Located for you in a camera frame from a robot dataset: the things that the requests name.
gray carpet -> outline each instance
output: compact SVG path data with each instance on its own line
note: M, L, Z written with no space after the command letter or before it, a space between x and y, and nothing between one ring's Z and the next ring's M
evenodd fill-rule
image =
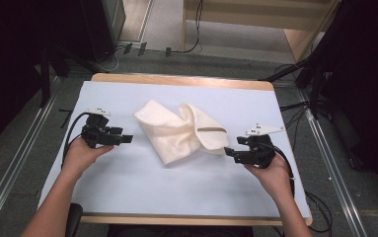
M118 54L118 59L119 66L114 73L193 75L243 80L266 78L279 66L277 63L199 55L175 54L166 58L164 52L155 51L146 51L145 55L138 57L135 49L127 55ZM38 205L39 192L65 134L65 128L60 127L66 118L66 113L58 110L72 110L83 81L91 79L91 74L86 69L75 63L69 64L72 69L71 74L69 78L62 79L53 108L0 212L0 236L18 236L32 218ZM113 68L114 58L107 60L103 66ZM298 91L293 87L292 82L293 77L290 75L275 83L275 93L281 106L299 102ZM39 99L40 94L33 97L0 136L0 180L38 111ZM288 122L297 111L298 109L295 109L283 113L284 121ZM360 173L351 170L336 129L322 116L320 123L354 201L362 211L361 216L369 235L378 236L378 176L369 172ZM333 236L352 236L309 123L305 117L300 120L296 137L295 126L294 123L288 129L288 134L292 143L294 139L296 140L294 152L305 190L322 198L329 206L334 218ZM324 229L326 224L323 216L315 205L309 203L314 216L312 226ZM106 225L82 224L78 236L104 236L106 231ZM255 227L255 234L278 236L271 227ZM314 235L328 236L327 233L315 232Z

white tabletop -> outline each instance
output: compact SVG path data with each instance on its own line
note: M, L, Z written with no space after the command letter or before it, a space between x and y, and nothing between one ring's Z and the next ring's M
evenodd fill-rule
M133 135L132 143L121 144L99 158L78 182L73 202L80 203L86 215L279 218L257 178L232 157L197 151L165 166L133 116L149 100L177 115L180 104L195 105L226 128L230 147L236 150L248 150L237 144L236 137L256 123L284 126L276 96L269 90L85 82L70 123L88 109L103 108L112 114L108 126L123 127L123 134ZM81 132L85 119L79 120L71 137ZM303 217L309 219L287 134L283 131L270 137L289 159L296 178L295 199ZM60 147L39 204L60 171L62 150Z

cream-colored cloth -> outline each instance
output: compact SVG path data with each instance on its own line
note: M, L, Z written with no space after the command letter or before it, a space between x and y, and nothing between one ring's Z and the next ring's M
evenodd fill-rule
M219 122L190 104L180 105L177 116L155 101L135 113L164 164L185 158L201 149L224 154L226 130Z

wooden desk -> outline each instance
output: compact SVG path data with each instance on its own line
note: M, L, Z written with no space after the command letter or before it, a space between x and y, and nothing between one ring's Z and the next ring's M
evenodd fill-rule
M185 0L183 42L186 20L195 20L199 0ZM284 29L295 59L304 58L318 33L331 23L339 0L205 0L201 20Z
M133 117L149 100L178 114L191 103L227 129L231 147L251 124L283 125L270 83L159 75L96 74L86 82L72 115L100 108L112 113L109 126L132 134L99 158L74 190L73 201L84 208L82 221L93 223L179 225L280 225L278 211L258 180L232 157L195 152L165 166ZM79 121L72 134L79 134ZM286 153L296 177L296 201L307 224L312 216L285 132L271 136ZM61 152L46 180L40 202L60 171Z

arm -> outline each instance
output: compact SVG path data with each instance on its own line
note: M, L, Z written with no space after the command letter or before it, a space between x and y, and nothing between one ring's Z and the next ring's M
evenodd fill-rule
M285 235L287 237L312 236L291 193L287 165L283 158L276 154L266 169L260 169L254 165L244 166L260 180L274 200Z
M65 236L66 220L75 184L99 156L112 149L112 146L92 149L82 138L73 141L61 172L38 212L23 231L22 237Z

